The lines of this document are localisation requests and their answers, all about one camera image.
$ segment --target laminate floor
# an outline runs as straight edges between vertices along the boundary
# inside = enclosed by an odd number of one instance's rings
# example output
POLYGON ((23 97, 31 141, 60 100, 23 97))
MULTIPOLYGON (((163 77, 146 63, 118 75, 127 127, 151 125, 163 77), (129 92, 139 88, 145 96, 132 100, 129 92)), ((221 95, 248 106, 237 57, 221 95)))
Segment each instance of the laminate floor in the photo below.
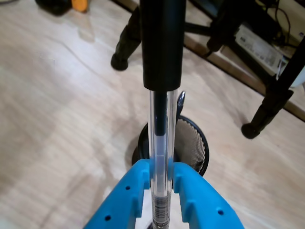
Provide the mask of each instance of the laminate floor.
MULTIPOLYGON (((0 228, 82 228, 131 166, 147 122, 141 49, 110 66, 130 14, 108 0, 55 18, 33 0, 0 8, 0 228)), ((204 132, 204 178, 246 228, 305 227, 305 123, 282 110, 254 140, 263 97, 184 50, 182 114, 204 132)), ((151 221, 150 193, 143 217, 151 221)), ((173 194, 170 228, 182 223, 173 194)))

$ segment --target blue clamp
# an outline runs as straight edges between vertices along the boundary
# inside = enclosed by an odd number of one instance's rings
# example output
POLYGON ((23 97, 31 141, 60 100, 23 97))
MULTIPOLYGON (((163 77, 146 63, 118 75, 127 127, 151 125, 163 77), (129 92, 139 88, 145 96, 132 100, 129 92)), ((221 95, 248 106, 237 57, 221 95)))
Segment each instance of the blue clamp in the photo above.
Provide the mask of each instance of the blue clamp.
MULTIPOLYGON (((84 229, 134 229, 149 189, 149 159, 139 160, 123 176, 84 229)), ((173 188, 179 193, 183 222, 190 229, 243 229, 225 199, 193 168, 174 163, 173 188)))

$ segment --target black chair leg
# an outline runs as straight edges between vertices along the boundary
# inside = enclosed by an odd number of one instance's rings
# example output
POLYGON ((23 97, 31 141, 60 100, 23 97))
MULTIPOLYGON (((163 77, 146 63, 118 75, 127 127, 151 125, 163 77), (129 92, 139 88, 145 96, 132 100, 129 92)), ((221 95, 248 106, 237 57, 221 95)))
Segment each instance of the black chair leg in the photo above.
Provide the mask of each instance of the black chair leg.
POLYGON ((141 44, 140 9, 137 7, 130 17, 128 24, 120 35, 115 54, 111 59, 111 66, 124 71, 128 67, 128 58, 141 44))
POLYGON ((304 68, 304 52, 305 39, 299 44, 280 78, 267 88, 262 105, 258 108, 251 123, 242 126, 242 133, 246 138, 253 139, 258 136, 293 95, 293 91, 289 90, 289 87, 304 68))
POLYGON ((293 91, 266 93, 262 105, 256 111, 252 121, 242 126, 242 133, 246 138, 253 139, 273 120, 293 95, 293 91))

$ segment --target rubber foot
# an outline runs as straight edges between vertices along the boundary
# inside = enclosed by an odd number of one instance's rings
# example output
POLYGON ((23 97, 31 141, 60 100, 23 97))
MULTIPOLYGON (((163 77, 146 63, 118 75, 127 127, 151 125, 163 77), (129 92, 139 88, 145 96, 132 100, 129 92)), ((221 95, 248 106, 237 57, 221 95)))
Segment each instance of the rubber foot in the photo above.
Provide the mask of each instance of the rubber foot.
POLYGON ((242 126, 242 133, 248 139, 253 139, 260 134, 260 132, 256 131, 250 123, 242 126))
POLYGON ((127 60, 122 60, 117 57, 117 54, 114 54, 110 62, 111 66, 118 71, 124 71, 128 68, 127 60))

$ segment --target black mesh pen holder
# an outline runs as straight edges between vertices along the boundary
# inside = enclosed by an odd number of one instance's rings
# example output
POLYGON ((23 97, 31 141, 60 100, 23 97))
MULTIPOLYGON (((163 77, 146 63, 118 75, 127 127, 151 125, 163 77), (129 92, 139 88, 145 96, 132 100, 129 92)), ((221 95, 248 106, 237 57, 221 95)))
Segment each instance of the black mesh pen holder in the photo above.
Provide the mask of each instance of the black mesh pen holder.
MULTIPOLYGON (((148 125, 140 133, 138 146, 133 152, 132 164, 149 158, 148 125)), ((184 162, 204 175, 209 164, 209 146, 201 129, 190 119, 179 116, 176 133, 174 162, 184 162)))

